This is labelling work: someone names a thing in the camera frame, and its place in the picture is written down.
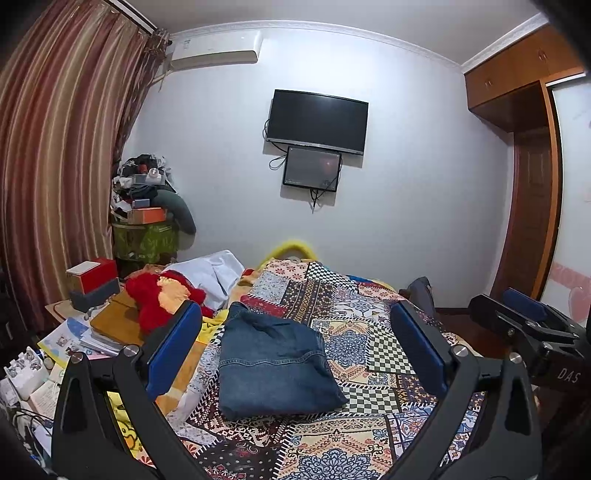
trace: small monitor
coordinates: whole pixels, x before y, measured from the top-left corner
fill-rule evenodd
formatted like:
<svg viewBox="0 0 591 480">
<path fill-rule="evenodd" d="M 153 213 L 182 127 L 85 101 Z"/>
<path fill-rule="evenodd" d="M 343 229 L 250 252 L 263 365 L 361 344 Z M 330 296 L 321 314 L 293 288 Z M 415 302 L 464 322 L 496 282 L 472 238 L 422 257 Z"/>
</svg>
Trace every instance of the small monitor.
<svg viewBox="0 0 591 480">
<path fill-rule="evenodd" d="M 283 185 L 336 192 L 340 153 L 309 147 L 288 147 Z"/>
</svg>

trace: wall-mounted tv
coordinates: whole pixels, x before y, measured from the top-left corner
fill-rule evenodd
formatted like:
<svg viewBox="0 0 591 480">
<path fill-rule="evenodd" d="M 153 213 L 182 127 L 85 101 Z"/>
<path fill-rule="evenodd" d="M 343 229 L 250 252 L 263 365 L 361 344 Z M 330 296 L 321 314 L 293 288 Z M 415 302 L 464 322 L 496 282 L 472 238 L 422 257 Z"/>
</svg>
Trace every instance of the wall-mounted tv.
<svg viewBox="0 0 591 480">
<path fill-rule="evenodd" d="M 362 155 L 368 106 L 319 93 L 275 90 L 267 140 Z"/>
</svg>

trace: metal screw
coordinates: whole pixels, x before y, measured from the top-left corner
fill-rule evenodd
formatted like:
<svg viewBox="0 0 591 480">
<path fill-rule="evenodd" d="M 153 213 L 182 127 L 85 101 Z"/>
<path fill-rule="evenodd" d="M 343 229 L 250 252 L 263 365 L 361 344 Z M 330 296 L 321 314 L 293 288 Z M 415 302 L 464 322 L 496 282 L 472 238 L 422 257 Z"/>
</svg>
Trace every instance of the metal screw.
<svg viewBox="0 0 591 480">
<path fill-rule="evenodd" d="M 466 356 L 468 355 L 468 348 L 464 345 L 456 345 L 452 348 L 452 352 L 455 356 Z"/>
<path fill-rule="evenodd" d="M 82 352 L 76 352 L 71 355 L 70 362 L 72 362 L 73 364 L 79 364 L 80 362 L 82 362 L 83 358 L 84 354 Z"/>
<path fill-rule="evenodd" d="M 523 361 L 521 355 L 517 352 L 511 352 L 509 354 L 509 360 L 511 360 L 514 364 L 520 364 Z"/>
<path fill-rule="evenodd" d="M 123 354 L 125 356 L 136 356 L 139 352 L 139 346 L 137 345 L 126 345 L 123 347 Z"/>
</svg>

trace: wooden floor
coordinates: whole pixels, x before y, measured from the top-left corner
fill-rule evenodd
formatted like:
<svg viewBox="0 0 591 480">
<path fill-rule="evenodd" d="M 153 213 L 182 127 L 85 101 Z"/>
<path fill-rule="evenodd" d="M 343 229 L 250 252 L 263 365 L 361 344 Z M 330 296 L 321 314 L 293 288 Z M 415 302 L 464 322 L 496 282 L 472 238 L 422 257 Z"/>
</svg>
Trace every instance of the wooden floor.
<svg viewBox="0 0 591 480">
<path fill-rule="evenodd" d="M 461 336 L 482 356 L 503 358 L 508 353 L 500 337 L 473 322 L 468 314 L 438 315 L 445 328 Z"/>
</svg>

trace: curtain rod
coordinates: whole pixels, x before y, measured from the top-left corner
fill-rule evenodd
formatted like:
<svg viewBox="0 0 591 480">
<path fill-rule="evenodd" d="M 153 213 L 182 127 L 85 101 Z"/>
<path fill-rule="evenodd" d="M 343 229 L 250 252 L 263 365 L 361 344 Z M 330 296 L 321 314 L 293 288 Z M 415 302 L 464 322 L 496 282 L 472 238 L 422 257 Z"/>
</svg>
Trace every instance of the curtain rod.
<svg viewBox="0 0 591 480">
<path fill-rule="evenodd" d="M 143 16 L 135 7 L 127 3 L 125 0 L 103 0 L 105 3 L 116 8 L 121 14 L 129 18 L 139 28 L 144 30 L 147 34 L 151 35 L 157 30 L 150 20 Z"/>
</svg>

